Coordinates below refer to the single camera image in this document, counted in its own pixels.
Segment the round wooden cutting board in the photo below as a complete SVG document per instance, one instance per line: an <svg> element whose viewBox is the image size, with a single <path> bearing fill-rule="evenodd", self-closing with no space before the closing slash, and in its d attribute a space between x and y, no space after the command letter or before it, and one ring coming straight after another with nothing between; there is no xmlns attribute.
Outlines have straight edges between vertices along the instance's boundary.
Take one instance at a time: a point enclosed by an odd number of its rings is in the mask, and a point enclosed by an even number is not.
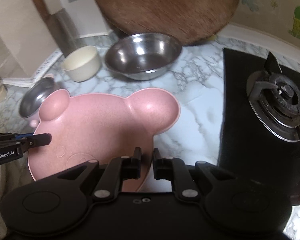
<svg viewBox="0 0 300 240"><path fill-rule="evenodd" d="M183 45L209 38L231 20L239 0L95 0L107 21L127 35L153 32Z"/></svg>

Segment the large stainless steel bowl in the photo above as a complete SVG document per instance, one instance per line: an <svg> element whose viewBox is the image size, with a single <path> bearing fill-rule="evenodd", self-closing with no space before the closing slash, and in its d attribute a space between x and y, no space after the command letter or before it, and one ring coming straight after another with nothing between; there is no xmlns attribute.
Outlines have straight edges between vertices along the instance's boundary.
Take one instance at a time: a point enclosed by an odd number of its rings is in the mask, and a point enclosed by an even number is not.
<svg viewBox="0 0 300 240"><path fill-rule="evenodd" d="M164 75L182 52L181 42L167 34L141 33L123 38L107 51L104 62L109 70L136 81Z"/></svg>

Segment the small stainless steel bowl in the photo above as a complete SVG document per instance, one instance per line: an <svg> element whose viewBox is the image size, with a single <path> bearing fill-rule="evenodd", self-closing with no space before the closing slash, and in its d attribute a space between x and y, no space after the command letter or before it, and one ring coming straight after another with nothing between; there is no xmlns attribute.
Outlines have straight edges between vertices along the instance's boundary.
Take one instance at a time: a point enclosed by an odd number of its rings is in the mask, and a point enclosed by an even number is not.
<svg viewBox="0 0 300 240"><path fill-rule="evenodd" d="M32 85L24 94L20 106L19 115L22 118L29 118L34 115L44 100L61 86L55 82L53 77L47 76Z"/></svg>

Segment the pink bear shaped plate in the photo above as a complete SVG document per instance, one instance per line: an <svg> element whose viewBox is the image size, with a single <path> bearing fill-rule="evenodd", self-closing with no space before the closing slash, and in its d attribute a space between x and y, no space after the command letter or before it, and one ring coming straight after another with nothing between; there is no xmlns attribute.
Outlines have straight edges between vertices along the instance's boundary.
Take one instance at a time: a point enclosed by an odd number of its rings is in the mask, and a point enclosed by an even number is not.
<svg viewBox="0 0 300 240"><path fill-rule="evenodd" d="M124 191L139 191L151 167L154 137L169 130L179 116L178 100L160 88L138 90L125 98L106 93L71 96L57 90L39 109L35 134L47 133L51 142L29 150L30 174L40 180L90 160L104 165L131 156L139 147L141 177L123 184Z"/></svg>

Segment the black gas stove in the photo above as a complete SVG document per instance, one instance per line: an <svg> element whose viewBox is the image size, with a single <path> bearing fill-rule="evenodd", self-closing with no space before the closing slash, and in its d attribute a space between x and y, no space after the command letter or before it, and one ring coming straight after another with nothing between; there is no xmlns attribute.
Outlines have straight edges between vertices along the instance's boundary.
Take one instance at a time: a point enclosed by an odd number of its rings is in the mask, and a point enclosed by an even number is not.
<svg viewBox="0 0 300 240"><path fill-rule="evenodd" d="M224 112L218 165L285 194L300 191L300 73L223 49Z"/></svg>

